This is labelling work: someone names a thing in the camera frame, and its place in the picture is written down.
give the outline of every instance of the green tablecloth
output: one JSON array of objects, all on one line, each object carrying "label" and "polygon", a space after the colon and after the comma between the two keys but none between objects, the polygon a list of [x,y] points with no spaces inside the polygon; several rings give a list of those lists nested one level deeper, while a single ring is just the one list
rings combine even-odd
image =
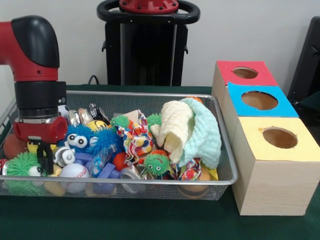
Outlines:
[{"label": "green tablecloth", "polygon": [[[68,86],[69,90],[210,94],[209,87]],[[305,216],[239,216],[219,201],[0,196],[0,240],[320,238],[320,188]]]}]

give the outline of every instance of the red ball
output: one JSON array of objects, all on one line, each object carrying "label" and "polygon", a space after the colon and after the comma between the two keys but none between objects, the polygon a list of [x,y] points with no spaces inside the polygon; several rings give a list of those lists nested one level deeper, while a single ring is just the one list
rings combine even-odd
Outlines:
[{"label": "red ball", "polygon": [[10,134],[4,140],[3,151],[8,159],[13,159],[27,151],[27,143],[19,140],[16,135]]},{"label": "red ball", "polygon": [[113,164],[115,165],[115,170],[121,171],[122,169],[128,167],[128,165],[125,163],[126,153],[119,152],[117,155],[113,158]]}]

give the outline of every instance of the blue fuzzy toy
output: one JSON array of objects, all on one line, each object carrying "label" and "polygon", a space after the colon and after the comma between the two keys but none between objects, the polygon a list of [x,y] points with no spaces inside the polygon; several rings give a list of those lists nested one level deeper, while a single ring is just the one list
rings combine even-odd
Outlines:
[{"label": "blue fuzzy toy", "polygon": [[64,146],[67,141],[71,149],[76,153],[87,153],[90,147],[90,139],[94,137],[94,132],[87,126],[69,126],[64,140],[58,143],[58,147]]},{"label": "blue fuzzy toy", "polygon": [[109,128],[99,129],[94,133],[94,138],[91,140],[87,153],[97,155],[102,149],[108,148],[111,144],[116,146],[114,154],[125,151],[122,137]]}]

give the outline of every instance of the wooden box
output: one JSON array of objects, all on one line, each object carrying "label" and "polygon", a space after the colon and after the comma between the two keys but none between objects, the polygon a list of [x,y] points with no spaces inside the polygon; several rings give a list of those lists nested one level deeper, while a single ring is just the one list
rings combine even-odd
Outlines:
[{"label": "wooden box", "polygon": [[263,61],[217,61],[211,95],[222,106],[228,83],[253,86],[277,86]]},{"label": "wooden box", "polygon": [[238,116],[299,117],[278,86],[238,85],[229,82],[224,95],[221,111],[231,143]]},{"label": "wooden box", "polygon": [[239,116],[232,186],[240,215],[304,215],[320,180],[320,147],[299,118]]}]

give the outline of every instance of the metal mesh basket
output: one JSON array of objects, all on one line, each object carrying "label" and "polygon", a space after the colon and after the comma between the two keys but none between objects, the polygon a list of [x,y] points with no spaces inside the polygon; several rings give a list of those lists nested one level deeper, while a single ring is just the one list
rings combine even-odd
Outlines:
[{"label": "metal mesh basket", "polygon": [[[160,113],[164,103],[181,100],[187,94],[124,93],[68,91],[67,105],[70,109],[87,108],[90,103],[102,107],[105,114],[124,114],[136,109],[149,116]],[[218,200],[226,188],[238,177],[228,141],[225,125],[215,98],[195,95],[203,101],[218,121],[222,140],[222,152],[217,168],[219,180],[179,181],[144,179],[99,179],[65,177],[17,177],[0,176],[0,195],[78,197],[78,198],[136,198],[136,199],[200,199]],[[0,158],[5,158],[3,141],[12,132],[11,123],[17,117],[13,100],[0,118]]]}]

